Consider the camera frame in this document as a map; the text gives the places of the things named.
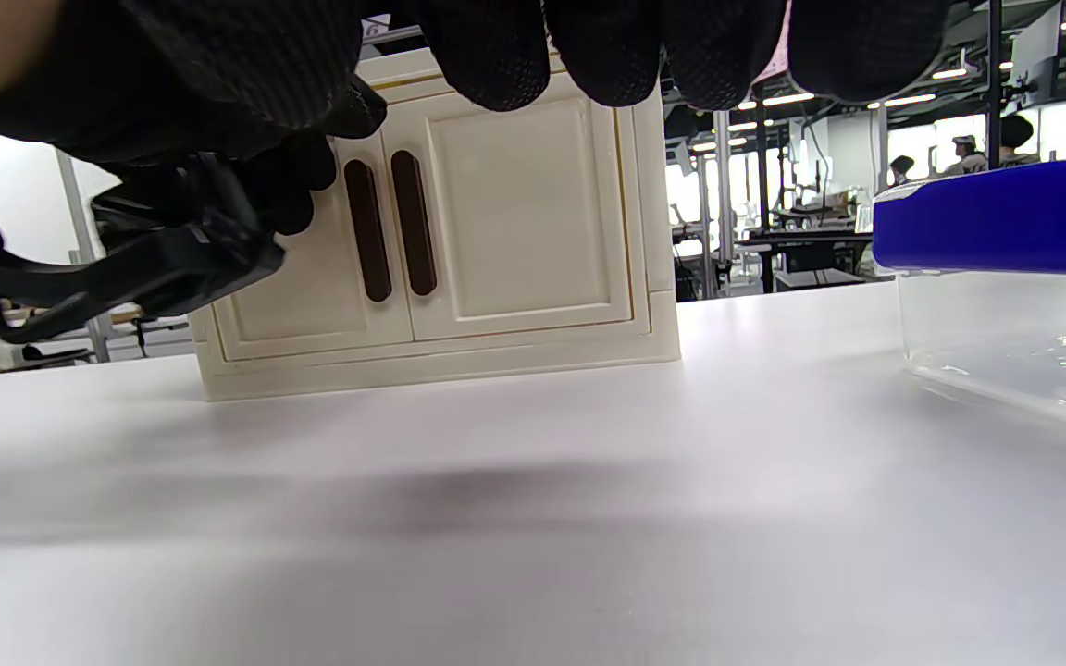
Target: workbench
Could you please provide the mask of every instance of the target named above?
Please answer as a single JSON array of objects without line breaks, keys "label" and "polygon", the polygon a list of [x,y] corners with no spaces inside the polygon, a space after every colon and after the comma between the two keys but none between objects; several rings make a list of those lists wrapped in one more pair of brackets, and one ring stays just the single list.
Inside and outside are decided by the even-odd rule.
[{"label": "workbench", "polygon": [[282,400],[0,376],[0,666],[1066,663],[1066,425],[905,375],[892,283],[680,321]]},{"label": "workbench", "polygon": [[759,255],[762,260],[762,270],[759,275],[762,281],[762,292],[771,294],[775,291],[775,270],[773,269],[775,255],[784,255],[794,248],[808,248],[808,246],[825,244],[837,246],[839,243],[855,246],[856,251],[861,254],[861,248],[872,241],[874,241],[873,233],[854,233],[846,230],[798,230],[754,233],[752,239],[734,244],[743,251]]}]

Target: brown handle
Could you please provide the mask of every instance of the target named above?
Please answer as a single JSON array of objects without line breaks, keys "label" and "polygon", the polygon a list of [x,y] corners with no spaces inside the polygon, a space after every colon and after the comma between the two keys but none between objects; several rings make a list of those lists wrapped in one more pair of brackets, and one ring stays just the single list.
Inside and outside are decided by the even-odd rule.
[{"label": "brown handle", "polygon": [[406,150],[393,152],[393,190],[397,214],[402,223],[405,264],[410,270],[410,289],[419,296],[431,295],[438,286],[435,249],[431,245],[431,223],[426,218],[426,195],[418,160]]},{"label": "brown handle", "polygon": [[382,235],[381,208],[376,207],[376,181],[368,165],[352,160],[343,167],[348,206],[352,208],[352,229],[356,232],[356,254],[360,255],[360,274],[365,295],[374,304],[384,303],[393,292],[389,279],[389,257]]}]

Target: miniature cabinet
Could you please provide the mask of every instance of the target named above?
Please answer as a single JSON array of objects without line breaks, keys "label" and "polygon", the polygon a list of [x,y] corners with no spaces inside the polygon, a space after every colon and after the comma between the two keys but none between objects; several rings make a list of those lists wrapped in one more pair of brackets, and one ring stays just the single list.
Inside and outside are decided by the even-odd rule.
[{"label": "miniature cabinet", "polygon": [[429,51],[361,63],[389,101],[334,140],[284,266],[191,316],[210,400],[678,357],[661,101],[589,101],[558,62],[490,113]]}]

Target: plastic box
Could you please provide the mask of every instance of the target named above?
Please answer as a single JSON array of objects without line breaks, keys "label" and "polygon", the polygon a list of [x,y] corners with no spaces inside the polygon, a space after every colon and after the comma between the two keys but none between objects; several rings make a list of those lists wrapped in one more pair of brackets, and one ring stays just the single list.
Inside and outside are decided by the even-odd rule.
[{"label": "plastic box", "polygon": [[1066,163],[888,191],[874,231],[915,374],[1066,420]]}]

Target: cabinet door panel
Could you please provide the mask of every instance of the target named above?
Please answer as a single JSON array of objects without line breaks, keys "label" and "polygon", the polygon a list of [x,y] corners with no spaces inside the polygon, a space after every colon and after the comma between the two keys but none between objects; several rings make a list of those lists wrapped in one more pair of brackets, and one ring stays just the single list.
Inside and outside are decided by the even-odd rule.
[{"label": "cabinet door panel", "polygon": [[[398,257],[397,231],[388,206],[389,184],[379,139],[338,141],[341,178],[324,193],[316,193],[312,225],[297,235],[279,237],[287,249],[282,269],[261,282],[252,283],[215,305],[226,358],[231,360],[312,354],[411,341],[409,307],[403,290],[402,262]],[[361,233],[368,254],[358,248],[348,186],[364,184],[365,178],[346,178],[352,161],[372,174],[379,206],[383,238]],[[358,214],[372,214],[372,207],[359,206]],[[360,257],[377,260],[384,244],[389,281],[369,267],[371,287],[365,287]],[[392,288],[381,303],[382,294]]]},{"label": "cabinet door panel", "polygon": [[410,290],[416,339],[631,319],[616,118],[568,75],[515,113],[402,102],[383,137],[422,170],[437,287]]}]

